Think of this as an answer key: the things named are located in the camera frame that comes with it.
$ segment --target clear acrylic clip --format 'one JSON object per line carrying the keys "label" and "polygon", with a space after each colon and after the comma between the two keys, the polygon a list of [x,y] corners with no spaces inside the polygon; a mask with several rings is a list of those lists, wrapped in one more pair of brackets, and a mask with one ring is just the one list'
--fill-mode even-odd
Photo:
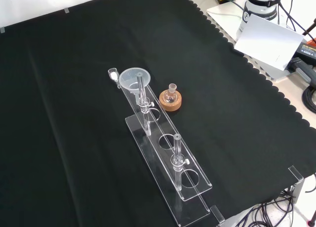
{"label": "clear acrylic clip", "polygon": [[214,205],[210,208],[210,210],[212,211],[213,215],[215,216],[215,218],[217,219],[218,221],[218,225],[217,226],[220,226],[222,223],[225,222],[225,218],[224,216],[222,215],[222,213],[218,210],[217,206]]}
{"label": "clear acrylic clip", "polygon": [[303,185],[304,185],[304,177],[300,174],[300,172],[297,171],[297,169],[292,165],[288,168],[289,171],[294,175],[294,177],[297,179],[297,183],[294,184],[290,190],[293,192],[293,203],[296,204],[298,201],[298,198],[302,192]]}
{"label": "clear acrylic clip", "polygon": [[300,172],[297,171],[297,169],[292,165],[288,168],[289,171],[294,175],[294,177],[297,179],[298,183],[304,180],[304,177],[300,174]]}

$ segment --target white wall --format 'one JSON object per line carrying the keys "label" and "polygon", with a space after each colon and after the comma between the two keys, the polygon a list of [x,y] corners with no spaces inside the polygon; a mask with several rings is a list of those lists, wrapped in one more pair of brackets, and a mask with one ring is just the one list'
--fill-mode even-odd
{"label": "white wall", "polygon": [[90,0],[0,0],[0,27],[29,20]]}

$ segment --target white bottle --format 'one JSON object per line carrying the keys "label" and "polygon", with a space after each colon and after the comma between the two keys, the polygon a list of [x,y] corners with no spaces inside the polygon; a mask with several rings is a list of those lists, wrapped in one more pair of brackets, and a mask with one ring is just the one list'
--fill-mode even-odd
{"label": "white bottle", "polygon": [[[275,1],[275,0],[258,0],[258,1],[267,2],[267,1]],[[266,7],[266,6],[255,5],[251,3],[249,0],[247,0],[244,7],[244,12],[242,14],[242,21],[237,33],[238,37],[240,36],[243,29],[245,28],[248,22],[248,18],[250,17],[251,14],[255,14],[269,21],[277,23],[277,4],[270,7]]]}

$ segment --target white surface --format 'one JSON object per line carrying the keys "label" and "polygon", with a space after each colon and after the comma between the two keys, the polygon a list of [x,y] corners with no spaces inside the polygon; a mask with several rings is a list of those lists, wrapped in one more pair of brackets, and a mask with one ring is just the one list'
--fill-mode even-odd
{"label": "white surface", "polygon": [[235,49],[284,71],[303,38],[299,33],[251,14]]}
{"label": "white surface", "polygon": [[87,1],[91,0],[0,0],[0,27],[13,25]]}

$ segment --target hole in acrylic rack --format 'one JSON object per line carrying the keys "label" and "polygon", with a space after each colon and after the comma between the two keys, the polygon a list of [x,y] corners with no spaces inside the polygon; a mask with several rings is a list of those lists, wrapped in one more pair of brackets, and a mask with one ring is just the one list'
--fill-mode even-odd
{"label": "hole in acrylic rack", "polygon": [[165,150],[170,150],[173,148],[173,135],[164,134],[159,138],[159,145],[161,148]]}
{"label": "hole in acrylic rack", "polygon": [[149,122],[156,122],[160,118],[160,111],[155,108],[150,108],[149,109],[151,112],[151,118],[149,118]]}
{"label": "hole in acrylic rack", "polygon": [[198,173],[192,169],[187,169],[181,172],[182,186],[186,188],[194,188],[198,185]]}

